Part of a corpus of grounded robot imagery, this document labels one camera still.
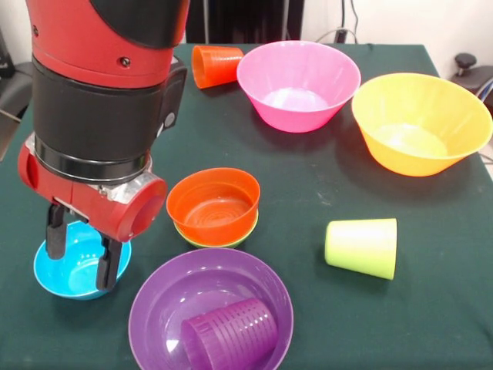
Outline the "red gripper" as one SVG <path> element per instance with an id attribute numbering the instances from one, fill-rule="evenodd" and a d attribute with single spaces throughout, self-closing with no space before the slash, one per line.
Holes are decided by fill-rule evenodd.
<path id="1" fill-rule="evenodd" d="M 52 202 L 45 232 L 48 256 L 59 260 L 65 255 L 65 206 L 102 232 L 104 251 L 99 258 L 96 287 L 100 291 L 111 291 L 117 281 L 122 250 L 120 241 L 129 241 L 145 232 L 166 199 L 166 182 L 151 169 L 148 165 L 140 175 L 119 185 L 92 185 L 69 180 L 50 172 L 36 158 L 35 135 L 30 134 L 20 149 L 18 172 L 24 184 Z"/>

